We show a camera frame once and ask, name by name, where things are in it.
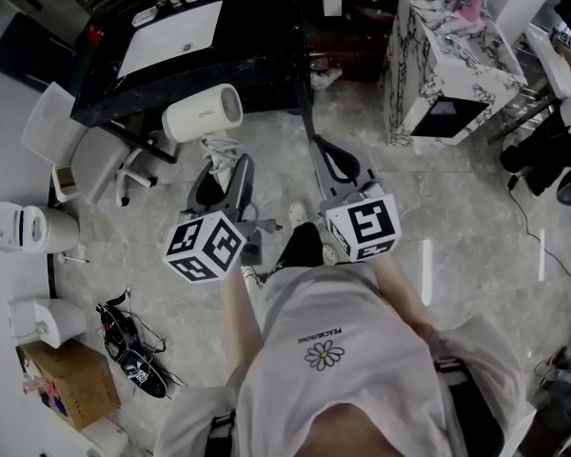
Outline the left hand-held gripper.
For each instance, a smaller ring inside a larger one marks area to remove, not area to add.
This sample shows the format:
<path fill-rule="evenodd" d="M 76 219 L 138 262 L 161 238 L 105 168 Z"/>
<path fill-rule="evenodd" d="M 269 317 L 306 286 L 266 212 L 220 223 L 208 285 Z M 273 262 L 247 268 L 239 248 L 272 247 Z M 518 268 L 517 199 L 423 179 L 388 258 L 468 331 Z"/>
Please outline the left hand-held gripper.
<path fill-rule="evenodd" d="M 187 197 L 189 209 L 209 209 L 215 203 L 212 168 L 213 164 L 207 163 L 195 180 Z M 182 211 L 167 233 L 163 263 L 191 284 L 223 281 L 233 268 L 259 264 L 262 236 L 257 215 L 246 209 L 251 203 L 253 179 L 253 160 L 244 153 L 228 183 L 225 213 Z M 242 217 L 236 223 L 228 219 Z"/>

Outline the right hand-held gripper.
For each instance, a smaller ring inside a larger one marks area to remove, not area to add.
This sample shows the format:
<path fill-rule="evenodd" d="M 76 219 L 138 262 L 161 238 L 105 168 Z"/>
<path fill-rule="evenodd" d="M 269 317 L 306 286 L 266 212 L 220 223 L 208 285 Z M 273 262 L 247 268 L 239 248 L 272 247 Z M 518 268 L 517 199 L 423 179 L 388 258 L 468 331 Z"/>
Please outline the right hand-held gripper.
<path fill-rule="evenodd" d="M 394 195 L 378 182 L 370 156 L 365 151 L 349 153 L 349 180 L 357 190 L 337 198 L 335 145 L 316 134 L 309 151 L 324 199 L 321 213 L 348 261 L 361 262 L 392 251 L 402 237 L 401 223 Z"/>

